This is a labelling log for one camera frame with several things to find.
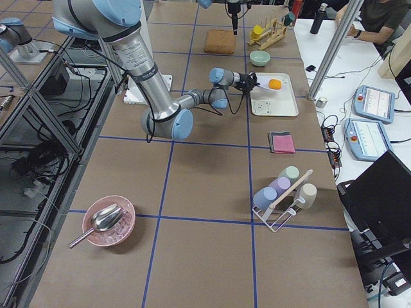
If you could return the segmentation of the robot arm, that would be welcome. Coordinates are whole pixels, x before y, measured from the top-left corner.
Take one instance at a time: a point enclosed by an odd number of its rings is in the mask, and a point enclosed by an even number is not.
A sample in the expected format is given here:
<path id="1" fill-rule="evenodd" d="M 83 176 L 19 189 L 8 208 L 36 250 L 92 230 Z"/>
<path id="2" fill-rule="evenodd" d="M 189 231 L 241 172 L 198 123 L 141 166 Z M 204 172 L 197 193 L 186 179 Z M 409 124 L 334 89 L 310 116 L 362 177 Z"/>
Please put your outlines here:
<path id="1" fill-rule="evenodd" d="M 53 1 L 57 31 L 87 40 L 102 39 L 119 56 L 118 66 L 138 86 L 149 108 L 141 117 L 148 136 L 184 140 L 193 128 L 192 108 L 199 104 L 226 108 L 226 89 L 234 87 L 248 96 L 257 86 L 256 73 L 214 68 L 209 73 L 210 90 L 193 89 L 174 99 L 141 34 L 140 1 Z"/>
<path id="2" fill-rule="evenodd" d="M 197 3 L 202 8 L 209 8 L 212 4 L 212 0 L 198 0 Z M 237 0 L 227 0 L 223 1 L 224 8 L 227 16 L 231 20 L 232 24 L 232 32 L 233 35 L 236 36 L 238 34 L 238 14 L 241 12 L 241 1 Z"/>

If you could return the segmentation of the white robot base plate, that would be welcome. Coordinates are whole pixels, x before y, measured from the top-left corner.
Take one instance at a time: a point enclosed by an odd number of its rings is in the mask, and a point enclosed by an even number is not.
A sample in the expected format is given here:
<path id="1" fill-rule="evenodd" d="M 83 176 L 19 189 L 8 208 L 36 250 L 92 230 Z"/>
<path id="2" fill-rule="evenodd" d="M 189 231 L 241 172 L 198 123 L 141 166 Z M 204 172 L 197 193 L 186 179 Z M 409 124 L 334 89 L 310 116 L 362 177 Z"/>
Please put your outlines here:
<path id="1" fill-rule="evenodd" d="M 173 76 L 170 74 L 162 74 L 162 78 L 166 84 L 167 90 L 170 91 Z M 129 79 L 127 85 L 128 89 L 124 96 L 124 103 L 129 105 L 147 105 L 147 102 L 141 94 L 140 90 L 138 89 L 136 83 L 133 80 Z"/>

